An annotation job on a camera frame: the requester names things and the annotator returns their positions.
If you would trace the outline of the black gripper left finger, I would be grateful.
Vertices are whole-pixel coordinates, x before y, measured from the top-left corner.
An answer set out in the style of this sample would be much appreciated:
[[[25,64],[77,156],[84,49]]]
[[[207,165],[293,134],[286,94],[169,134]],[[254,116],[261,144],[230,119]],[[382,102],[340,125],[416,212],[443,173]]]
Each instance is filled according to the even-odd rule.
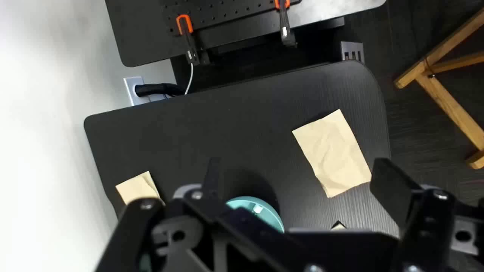
[[[222,162],[218,156],[213,156],[207,162],[205,176],[201,184],[202,200],[211,208],[219,208],[224,203],[224,200],[219,196],[221,178],[222,178]]]

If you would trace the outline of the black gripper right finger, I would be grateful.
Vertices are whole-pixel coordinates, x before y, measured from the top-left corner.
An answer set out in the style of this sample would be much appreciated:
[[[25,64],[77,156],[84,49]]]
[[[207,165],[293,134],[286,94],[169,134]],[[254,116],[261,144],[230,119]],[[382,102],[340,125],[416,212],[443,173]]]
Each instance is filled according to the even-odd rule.
[[[398,224],[401,235],[414,230],[422,187],[388,158],[373,161],[370,191]]]

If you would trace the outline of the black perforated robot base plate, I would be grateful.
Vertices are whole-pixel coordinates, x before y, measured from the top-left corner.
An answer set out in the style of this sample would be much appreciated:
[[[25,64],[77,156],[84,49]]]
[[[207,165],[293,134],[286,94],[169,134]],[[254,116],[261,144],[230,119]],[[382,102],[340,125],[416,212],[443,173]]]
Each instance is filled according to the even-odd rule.
[[[382,5],[387,0],[302,0],[289,10],[292,26],[304,26]],[[162,19],[159,0],[104,0],[121,61],[139,66],[181,55],[183,40]],[[199,29],[195,37],[202,48],[222,46],[275,33],[273,11],[236,19]]]

